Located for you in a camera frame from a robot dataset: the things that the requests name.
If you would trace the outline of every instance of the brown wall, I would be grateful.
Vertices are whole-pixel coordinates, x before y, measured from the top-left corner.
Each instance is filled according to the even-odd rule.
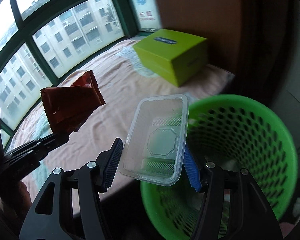
[[[157,0],[165,29],[209,39],[209,62],[236,72],[241,0]]]

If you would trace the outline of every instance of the metal screw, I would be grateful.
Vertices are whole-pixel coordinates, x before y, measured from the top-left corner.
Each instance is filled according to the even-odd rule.
[[[216,165],[215,165],[213,162],[207,162],[207,163],[206,163],[206,166],[207,166],[208,168],[214,168]]]
[[[249,174],[249,171],[247,169],[241,169],[240,172],[241,172],[242,175],[248,175]]]
[[[59,174],[61,172],[61,169],[60,168],[55,168],[54,170],[53,170],[53,173],[54,174]]]
[[[96,162],[89,162],[87,164],[88,168],[94,168],[96,165],[97,165]]]

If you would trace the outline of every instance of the tree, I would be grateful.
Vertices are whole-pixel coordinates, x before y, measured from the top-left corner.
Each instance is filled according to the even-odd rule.
[[[112,11],[111,11],[111,8],[109,5],[107,5],[106,16],[107,16],[107,22],[113,23],[114,26],[117,26],[117,23],[115,22],[114,16],[112,14]]]

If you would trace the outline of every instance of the red snack packet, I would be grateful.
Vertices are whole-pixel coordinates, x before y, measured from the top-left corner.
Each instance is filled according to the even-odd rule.
[[[41,97],[53,133],[77,132],[94,110],[106,104],[92,70],[70,87],[42,89]]]

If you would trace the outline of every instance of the wall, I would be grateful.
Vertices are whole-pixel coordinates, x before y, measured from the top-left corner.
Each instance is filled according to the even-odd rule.
[[[289,129],[299,153],[300,177],[300,2],[295,0],[293,41],[288,61],[288,72],[271,109]]]
[[[241,0],[157,0],[162,27],[209,39],[210,63],[235,73]]]

